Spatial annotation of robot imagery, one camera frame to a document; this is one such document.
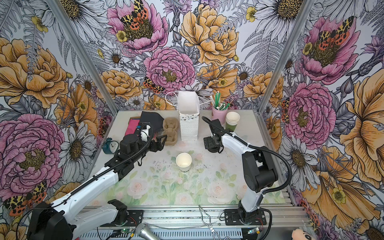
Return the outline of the brown pulp cup carrier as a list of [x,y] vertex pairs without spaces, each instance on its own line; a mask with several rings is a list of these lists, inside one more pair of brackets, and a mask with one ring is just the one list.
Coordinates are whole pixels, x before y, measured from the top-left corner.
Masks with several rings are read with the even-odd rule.
[[179,120],[166,118],[163,121],[163,135],[167,136],[166,146],[174,146],[178,141]]

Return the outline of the white paper coffee cup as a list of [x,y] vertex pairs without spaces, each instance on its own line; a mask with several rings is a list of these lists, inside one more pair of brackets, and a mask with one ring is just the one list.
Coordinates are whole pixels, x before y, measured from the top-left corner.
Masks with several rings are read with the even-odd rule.
[[176,164],[179,167],[180,171],[185,173],[188,172],[191,168],[192,157],[188,153],[181,153],[176,157]]

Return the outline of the white patterned paper gift bag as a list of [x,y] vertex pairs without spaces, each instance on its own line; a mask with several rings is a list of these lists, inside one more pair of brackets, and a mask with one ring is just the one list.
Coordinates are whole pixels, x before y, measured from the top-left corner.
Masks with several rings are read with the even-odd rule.
[[[168,95],[174,95],[177,104],[168,101]],[[180,119],[180,130],[182,141],[196,141],[199,132],[200,107],[208,101],[200,103],[200,97],[193,91],[169,92],[165,96],[166,102],[174,106]]]

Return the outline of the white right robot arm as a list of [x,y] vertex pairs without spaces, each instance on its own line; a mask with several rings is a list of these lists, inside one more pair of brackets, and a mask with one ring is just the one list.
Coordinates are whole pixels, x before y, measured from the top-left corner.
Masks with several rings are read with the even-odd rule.
[[[249,225],[266,212],[261,208],[265,195],[283,190],[291,183],[292,167],[288,160],[280,154],[267,147],[253,146],[236,133],[224,129],[219,120],[211,121],[207,117],[202,117],[202,120],[209,125],[211,130],[211,136],[204,138],[205,149],[219,154],[228,149],[237,154],[242,161],[244,179],[248,188],[239,202],[238,212],[228,215],[228,218],[234,220],[233,225]],[[278,187],[273,187],[273,184],[279,179],[278,168],[273,156],[279,158],[287,167],[286,180]]]

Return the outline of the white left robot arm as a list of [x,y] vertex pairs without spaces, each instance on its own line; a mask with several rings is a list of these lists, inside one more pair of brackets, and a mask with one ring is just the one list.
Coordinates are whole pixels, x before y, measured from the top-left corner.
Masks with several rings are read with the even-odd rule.
[[75,240],[82,234],[105,224],[124,224],[127,206],[118,200],[83,213],[82,210],[103,191],[121,181],[139,165],[148,152],[162,151],[166,135],[157,137],[150,123],[142,123],[134,134],[120,141],[114,156],[95,175],[79,187],[32,210],[28,240]]

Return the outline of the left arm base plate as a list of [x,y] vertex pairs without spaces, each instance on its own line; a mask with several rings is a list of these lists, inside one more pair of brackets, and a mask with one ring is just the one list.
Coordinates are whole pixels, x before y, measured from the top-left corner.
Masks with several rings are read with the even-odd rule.
[[114,221],[101,227],[136,227],[143,220],[143,210],[120,211]]

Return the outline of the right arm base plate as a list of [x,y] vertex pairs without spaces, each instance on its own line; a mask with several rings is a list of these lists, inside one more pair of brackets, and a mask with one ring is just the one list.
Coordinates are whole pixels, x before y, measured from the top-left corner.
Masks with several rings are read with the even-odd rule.
[[225,209],[224,217],[227,226],[261,226],[267,224],[265,212],[262,210],[247,213],[243,209]]

